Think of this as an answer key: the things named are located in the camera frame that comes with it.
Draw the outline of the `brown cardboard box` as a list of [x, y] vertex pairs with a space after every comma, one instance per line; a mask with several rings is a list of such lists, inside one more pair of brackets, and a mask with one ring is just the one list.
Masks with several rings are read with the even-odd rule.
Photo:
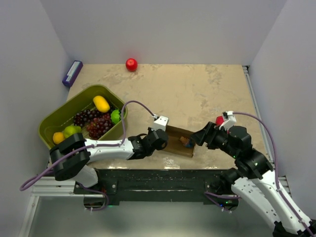
[[168, 125], [166, 127], [166, 133], [168, 135], [168, 142], [167, 146], [163, 149], [164, 152], [188, 158], [193, 157], [196, 146], [195, 143], [193, 143], [191, 147], [185, 147], [180, 141], [181, 137], [189, 139], [193, 134], [192, 131]]

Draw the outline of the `small ice cream toy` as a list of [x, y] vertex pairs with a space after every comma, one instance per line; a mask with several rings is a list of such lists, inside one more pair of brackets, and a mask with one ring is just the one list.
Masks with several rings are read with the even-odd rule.
[[179, 141], [182, 143], [182, 145], [186, 148], [192, 148], [194, 147], [194, 142], [191, 138], [183, 137], [181, 136], [179, 138]]

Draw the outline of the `olive green plastic bin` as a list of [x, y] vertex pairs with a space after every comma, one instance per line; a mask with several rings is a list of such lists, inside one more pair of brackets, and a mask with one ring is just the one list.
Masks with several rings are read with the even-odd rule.
[[64, 128], [72, 125], [76, 113], [85, 109], [94, 109], [93, 98], [98, 95], [103, 96], [117, 109], [121, 109], [124, 105], [124, 101], [107, 87], [100, 84], [89, 86], [43, 119], [38, 128], [38, 134], [43, 143], [49, 149], [53, 148], [55, 146], [53, 134], [62, 132]]

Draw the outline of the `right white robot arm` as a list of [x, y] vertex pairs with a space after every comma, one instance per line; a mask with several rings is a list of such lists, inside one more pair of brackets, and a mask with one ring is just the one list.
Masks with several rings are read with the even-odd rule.
[[235, 168], [219, 176], [216, 197], [234, 193], [274, 227], [275, 237], [314, 237], [316, 222], [293, 201], [277, 177], [276, 168], [252, 146], [251, 136], [242, 126], [229, 130], [209, 122], [191, 135], [192, 140], [210, 150], [220, 149], [235, 160]]

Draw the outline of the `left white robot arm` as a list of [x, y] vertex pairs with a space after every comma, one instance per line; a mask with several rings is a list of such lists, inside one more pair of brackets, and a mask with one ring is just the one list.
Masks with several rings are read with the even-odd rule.
[[163, 150], [167, 143], [168, 135], [161, 129], [114, 141], [85, 139], [76, 133], [50, 150], [54, 178], [57, 181], [73, 179], [96, 194], [102, 189], [102, 181], [97, 171], [87, 166], [89, 163], [106, 159], [143, 159], [154, 151]]

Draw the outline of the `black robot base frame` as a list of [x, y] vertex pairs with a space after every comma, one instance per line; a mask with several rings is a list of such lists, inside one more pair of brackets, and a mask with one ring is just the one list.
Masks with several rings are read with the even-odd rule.
[[229, 211], [239, 204], [230, 184], [237, 174], [216, 169], [100, 169], [99, 184], [87, 190], [76, 184], [74, 193], [83, 195], [85, 207], [101, 207], [129, 202], [218, 203]]

